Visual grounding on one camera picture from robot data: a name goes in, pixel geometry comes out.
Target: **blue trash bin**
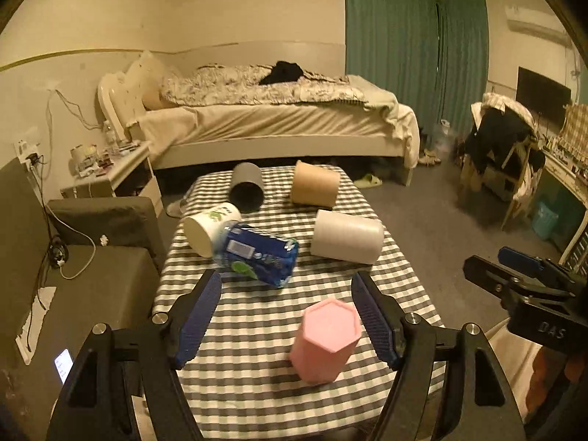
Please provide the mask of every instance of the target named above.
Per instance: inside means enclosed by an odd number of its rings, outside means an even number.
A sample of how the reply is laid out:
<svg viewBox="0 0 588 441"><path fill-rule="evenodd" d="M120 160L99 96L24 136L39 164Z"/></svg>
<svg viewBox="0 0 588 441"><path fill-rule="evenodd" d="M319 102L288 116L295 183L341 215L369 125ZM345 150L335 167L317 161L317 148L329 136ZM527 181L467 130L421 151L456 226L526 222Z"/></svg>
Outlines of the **blue trash bin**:
<svg viewBox="0 0 588 441"><path fill-rule="evenodd" d="M537 209L537 213L531 224L533 232L536 233L541 240L547 240L555 229L558 218L559 215L557 213L549 209L545 202L540 201L539 209Z"/></svg>

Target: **paper cup on floor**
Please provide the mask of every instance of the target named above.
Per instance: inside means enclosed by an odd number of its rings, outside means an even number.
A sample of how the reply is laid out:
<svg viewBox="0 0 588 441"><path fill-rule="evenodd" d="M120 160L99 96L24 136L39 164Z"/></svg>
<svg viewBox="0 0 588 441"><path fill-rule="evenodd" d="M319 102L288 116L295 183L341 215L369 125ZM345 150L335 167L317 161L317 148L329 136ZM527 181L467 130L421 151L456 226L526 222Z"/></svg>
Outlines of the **paper cup on floor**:
<svg viewBox="0 0 588 441"><path fill-rule="evenodd" d="M384 228L378 220L328 210L316 213L313 255L372 265L383 244Z"/></svg>
<svg viewBox="0 0 588 441"><path fill-rule="evenodd" d="M255 212L263 204L261 169L251 162L235 166L230 178L229 201L243 214Z"/></svg>
<svg viewBox="0 0 588 441"><path fill-rule="evenodd" d="M239 209L223 202L196 215L182 219L184 235L190 247L200 256L210 259L221 227L227 221L241 221Z"/></svg>
<svg viewBox="0 0 588 441"><path fill-rule="evenodd" d="M345 368L361 334L353 305L337 299L322 300L304 310L290 361L308 384L330 383Z"/></svg>
<svg viewBox="0 0 588 441"><path fill-rule="evenodd" d="M295 204L333 207L337 201L340 179L338 172L298 161L290 198Z"/></svg>

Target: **gray cylinder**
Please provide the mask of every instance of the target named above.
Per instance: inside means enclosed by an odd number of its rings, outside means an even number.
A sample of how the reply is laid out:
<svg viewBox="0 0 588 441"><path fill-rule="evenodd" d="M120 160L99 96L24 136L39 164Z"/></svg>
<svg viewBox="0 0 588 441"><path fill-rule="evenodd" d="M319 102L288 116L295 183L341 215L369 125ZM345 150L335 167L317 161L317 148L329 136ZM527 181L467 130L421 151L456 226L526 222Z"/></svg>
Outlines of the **gray cylinder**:
<svg viewBox="0 0 588 441"><path fill-rule="evenodd" d="M230 180L229 202L242 213L255 212L263 204L261 169L251 162L235 166Z"/></svg>

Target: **air conditioner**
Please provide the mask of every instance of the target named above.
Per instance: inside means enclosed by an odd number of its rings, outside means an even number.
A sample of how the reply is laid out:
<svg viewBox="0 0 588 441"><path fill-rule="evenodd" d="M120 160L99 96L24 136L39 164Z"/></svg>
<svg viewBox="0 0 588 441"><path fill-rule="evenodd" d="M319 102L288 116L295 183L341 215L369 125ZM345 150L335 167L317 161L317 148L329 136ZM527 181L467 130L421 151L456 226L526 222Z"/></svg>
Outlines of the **air conditioner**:
<svg viewBox="0 0 588 441"><path fill-rule="evenodd" d="M505 12L511 31L572 47L571 39L557 16L514 5L507 6Z"/></svg>

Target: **screw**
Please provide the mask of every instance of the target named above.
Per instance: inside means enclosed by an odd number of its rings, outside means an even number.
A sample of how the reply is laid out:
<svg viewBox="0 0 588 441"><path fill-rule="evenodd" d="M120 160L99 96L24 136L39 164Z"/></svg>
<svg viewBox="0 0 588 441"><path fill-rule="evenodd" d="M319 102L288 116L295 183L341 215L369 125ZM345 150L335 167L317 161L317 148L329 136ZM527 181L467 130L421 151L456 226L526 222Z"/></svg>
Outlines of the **screw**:
<svg viewBox="0 0 588 441"><path fill-rule="evenodd" d="M94 335L101 335L105 331L107 331L107 326L104 323L97 323L92 328L92 333Z"/></svg>
<svg viewBox="0 0 588 441"><path fill-rule="evenodd" d="M166 314L165 312L159 312L156 313L155 315L153 315L153 317L151 318L151 321L155 324L155 325L163 325L166 321L168 320L168 314Z"/></svg>
<svg viewBox="0 0 588 441"><path fill-rule="evenodd" d="M418 325L422 318L418 313L410 312L405 315L405 320L411 325Z"/></svg>
<svg viewBox="0 0 588 441"><path fill-rule="evenodd" d="M480 327L478 325L476 325L475 323L468 323L466 325L466 331L470 335L477 335L478 333L480 333Z"/></svg>

